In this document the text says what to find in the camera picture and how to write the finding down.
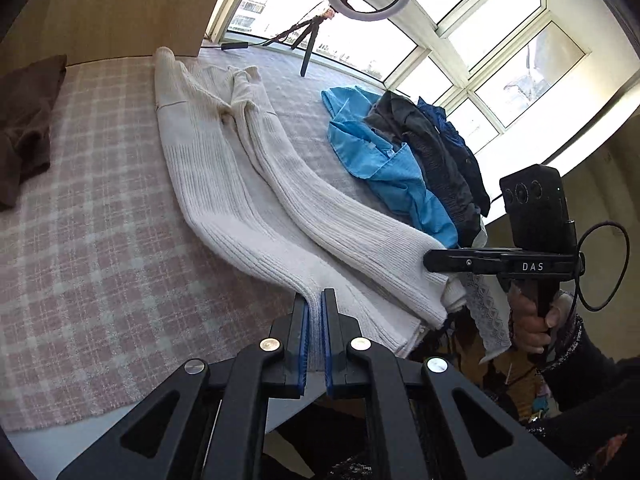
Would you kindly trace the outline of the person's right hand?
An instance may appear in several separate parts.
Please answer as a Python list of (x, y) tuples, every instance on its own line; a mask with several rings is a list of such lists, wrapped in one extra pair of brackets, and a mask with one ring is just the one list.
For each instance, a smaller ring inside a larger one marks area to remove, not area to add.
[(551, 349), (552, 344), (563, 347), (572, 338), (576, 327), (573, 300), (571, 294), (558, 292), (548, 313), (541, 316), (533, 300), (512, 284), (508, 292), (512, 342), (534, 356), (541, 356)]

